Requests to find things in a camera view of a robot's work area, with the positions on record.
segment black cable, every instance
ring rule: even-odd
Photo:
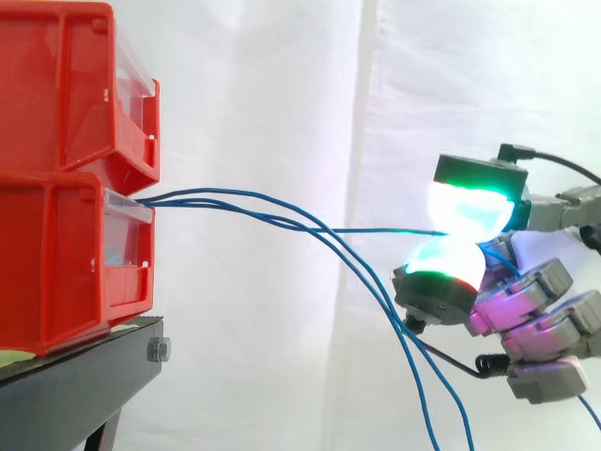
[[[536,152],[534,158],[538,158],[539,160],[547,160],[549,162],[554,162],[561,164],[562,166],[569,167],[570,169],[582,174],[587,179],[594,181],[597,185],[601,185],[601,177],[596,176],[591,171],[585,169],[579,164],[567,161],[565,158],[543,152]]]
[[[501,144],[501,148],[499,149],[499,156],[497,157],[499,160],[503,160],[506,162],[516,163],[517,160],[547,160],[548,162],[554,162],[560,164],[562,166],[568,167],[573,171],[578,172],[583,175],[587,179],[594,181],[597,185],[601,185],[601,177],[593,174],[588,169],[580,166],[579,164],[570,162],[565,158],[558,157],[557,155],[551,155],[550,153],[545,152],[537,152],[533,148],[524,148],[521,146],[514,146],[511,144]]]
[[[482,354],[476,357],[476,368],[477,371],[470,368],[467,365],[462,364],[448,354],[445,354],[441,350],[428,345],[420,339],[422,346],[426,348],[430,353],[436,355],[441,360],[444,360],[447,364],[451,364],[457,369],[469,374],[476,379],[488,379],[497,376],[505,376],[507,374],[507,367],[509,366],[509,356],[506,354]]]

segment cable connector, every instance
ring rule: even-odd
[[[414,334],[419,335],[424,332],[426,322],[421,319],[415,318],[413,315],[407,314],[405,317],[405,325],[412,331]]]
[[[517,163],[517,160],[532,160],[536,157],[536,150],[516,144],[501,144],[498,160],[508,163]]]

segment transparent drawer front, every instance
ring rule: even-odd
[[[108,266],[143,266],[138,261],[140,227],[152,223],[152,209],[104,190],[104,263]]]
[[[133,53],[129,43],[117,30],[116,94],[121,108],[140,130],[144,130],[144,98],[154,97],[155,86]]]

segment coiled black wire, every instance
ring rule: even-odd
[[[457,369],[460,369],[466,374],[469,374],[476,379],[496,378],[498,376],[506,376],[507,368],[510,364],[509,356],[506,354],[482,354],[476,357],[476,370],[467,365],[462,364],[441,350],[428,345],[423,340],[420,340],[424,348],[430,353],[436,355],[446,363],[451,364]]]
[[[507,376],[507,368],[511,363],[507,354],[481,354],[476,357],[476,368],[487,378]]]

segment metal bolt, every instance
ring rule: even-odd
[[[171,338],[165,336],[154,337],[148,344],[149,362],[168,362],[171,357]]]

